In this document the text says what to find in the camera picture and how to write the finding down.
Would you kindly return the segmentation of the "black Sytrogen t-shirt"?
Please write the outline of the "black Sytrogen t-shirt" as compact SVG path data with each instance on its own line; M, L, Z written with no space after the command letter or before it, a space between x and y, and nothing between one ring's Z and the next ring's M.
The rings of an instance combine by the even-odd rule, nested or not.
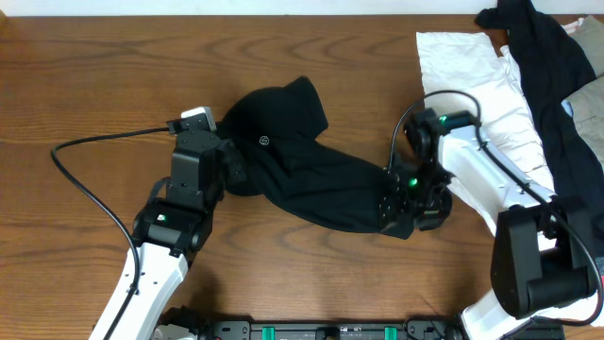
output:
M266 196L280 209L328 229L409 238L412 222L385 205L394 191L387 172L319 144L327 127L318 92L305 76L247 94L217 124L218 135L241 153L247 175L228 191Z

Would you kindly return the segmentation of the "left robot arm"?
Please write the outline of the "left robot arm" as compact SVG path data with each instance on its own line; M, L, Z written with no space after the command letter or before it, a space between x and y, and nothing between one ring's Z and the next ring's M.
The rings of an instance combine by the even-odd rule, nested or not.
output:
M180 132L171 176L156 183L134 221L133 244L92 339L151 339L159 317L212 232L229 178L243 178L235 144L209 131Z

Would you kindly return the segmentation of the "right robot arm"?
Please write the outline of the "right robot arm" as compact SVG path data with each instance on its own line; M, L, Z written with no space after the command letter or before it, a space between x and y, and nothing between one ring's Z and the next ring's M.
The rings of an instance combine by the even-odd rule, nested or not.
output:
M489 144L479 118L466 110L402 115L395 132L420 162L390 156L381 231L406 238L436 229L453 196L468 196L493 223L492 287L461 312L450 339L554 339L567 326L601 326L602 279L586 209L523 174Z

